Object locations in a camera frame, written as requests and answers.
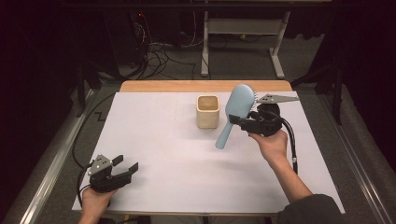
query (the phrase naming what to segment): table surface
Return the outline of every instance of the table surface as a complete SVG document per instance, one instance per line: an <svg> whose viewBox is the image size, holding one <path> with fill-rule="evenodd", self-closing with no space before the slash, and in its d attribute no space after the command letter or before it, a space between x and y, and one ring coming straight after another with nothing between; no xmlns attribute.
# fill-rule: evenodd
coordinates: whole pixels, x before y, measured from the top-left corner
<svg viewBox="0 0 396 224"><path fill-rule="evenodd" d="M295 96L287 81L127 81L113 100L92 155L124 155L114 173L139 162L132 183L120 189L109 213L136 215L271 216L288 200L257 143L233 127L224 149L215 142L226 116L224 107L237 84L252 86L259 97ZM195 123L197 95L220 98L219 127ZM299 176L314 193L330 195L344 211L318 144L299 101L279 104L294 129ZM82 185L89 178L85 176ZM73 210L80 210L75 201Z"/></svg>

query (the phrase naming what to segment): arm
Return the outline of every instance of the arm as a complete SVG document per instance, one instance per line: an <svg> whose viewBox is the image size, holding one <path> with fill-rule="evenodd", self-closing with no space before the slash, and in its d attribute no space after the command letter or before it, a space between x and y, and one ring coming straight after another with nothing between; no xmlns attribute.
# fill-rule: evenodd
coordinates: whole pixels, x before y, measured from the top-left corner
<svg viewBox="0 0 396 224"><path fill-rule="evenodd" d="M283 131L269 137L250 133L260 151L274 170L290 204L278 213L278 223L341 224L343 217L335 201L326 195L315 194L294 173L286 159L288 136Z"/></svg>
<svg viewBox="0 0 396 224"><path fill-rule="evenodd" d="M294 173L286 158L288 136L285 132L280 130L269 137L263 137L255 133L250 133L249 136L259 144L262 155L274 170L280 186L290 203L312 195L311 190Z"/></svg>
<svg viewBox="0 0 396 224"><path fill-rule="evenodd" d="M105 212L111 196L117 190L108 193L98 193L91 188L84 189L82 192L81 218L78 224L96 224Z"/></svg>

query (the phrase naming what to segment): hairbrush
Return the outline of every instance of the hairbrush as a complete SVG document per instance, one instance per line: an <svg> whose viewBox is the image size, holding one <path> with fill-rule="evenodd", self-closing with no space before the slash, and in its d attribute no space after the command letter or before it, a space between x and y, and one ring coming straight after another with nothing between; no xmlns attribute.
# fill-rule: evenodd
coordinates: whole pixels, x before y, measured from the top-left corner
<svg viewBox="0 0 396 224"><path fill-rule="evenodd" d="M223 149L230 135L233 127L233 124L230 122L230 115L245 119L254 106L256 98L256 92L246 84L240 84L233 88L227 105L225 106L227 123L216 142L216 148Z"/></svg>

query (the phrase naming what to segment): white sheet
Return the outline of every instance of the white sheet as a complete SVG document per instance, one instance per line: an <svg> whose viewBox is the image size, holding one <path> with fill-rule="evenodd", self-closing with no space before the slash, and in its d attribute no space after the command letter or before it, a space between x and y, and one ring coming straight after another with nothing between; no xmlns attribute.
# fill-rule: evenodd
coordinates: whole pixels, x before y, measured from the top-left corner
<svg viewBox="0 0 396 224"><path fill-rule="evenodd" d="M267 92L258 92L259 98ZM293 91L269 92L296 96ZM202 94L220 98L219 127L196 126L195 102ZM132 183L113 197L108 211L133 213L276 213L288 204L257 143L234 126L224 149L215 142L224 127L229 92L119 92L96 149L124 161L113 174L135 162ZM345 213L299 101L279 104L294 130L299 176L314 193L334 198ZM84 178L82 186L88 184ZM73 210L80 210L78 201Z"/></svg>

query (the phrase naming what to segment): metal rail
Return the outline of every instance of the metal rail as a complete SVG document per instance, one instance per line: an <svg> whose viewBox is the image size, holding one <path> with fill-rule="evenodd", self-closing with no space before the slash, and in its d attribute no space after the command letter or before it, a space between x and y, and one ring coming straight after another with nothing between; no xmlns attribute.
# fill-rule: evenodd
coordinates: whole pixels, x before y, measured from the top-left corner
<svg viewBox="0 0 396 224"><path fill-rule="evenodd" d="M331 112L332 107L330 106L330 103L326 99L326 96L319 95L318 98L319 101L322 103L322 105L325 107L325 110L328 113L329 118L332 121L332 124L335 130L337 131L341 142L344 145L346 160L348 161L352 172L356 176L356 179L358 180L358 183L361 186L361 191L366 197L368 204L372 208L376 220L378 221L379 224L393 224L394 222L390 218L385 205L382 203L377 193L377 189L375 185L371 181L370 176L368 176L368 174L364 170L364 167L362 166L358 158L358 155L355 153L353 146L347 139L347 136L343 128L340 125L337 125L336 121L334 120Z"/></svg>
<svg viewBox="0 0 396 224"><path fill-rule="evenodd" d="M85 107L85 110L83 111L81 116L74 121L74 125L69 136L67 136L67 139L65 140L63 146L59 148L57 154L55 155L55 158L53 159L49 170L44 176L43 181L41 182L37 192L35 193L35 196L33 197L33 200L30 202L29 207L23 215L23 218L20 222L21 224L35 223L36 219L38 218L38 215L40 214L48 197L50 196L52 189L58 179L58 176L62 171L62 168L64 167L64 162L66 161L67 155L69 154L69 151L74 144L78 130L81 128L84 119L86 119L88 113L92 109L92 102L94 101L96 96L97 93L95 94L92 90L88 92L86 97L88 103Z"/></svg>

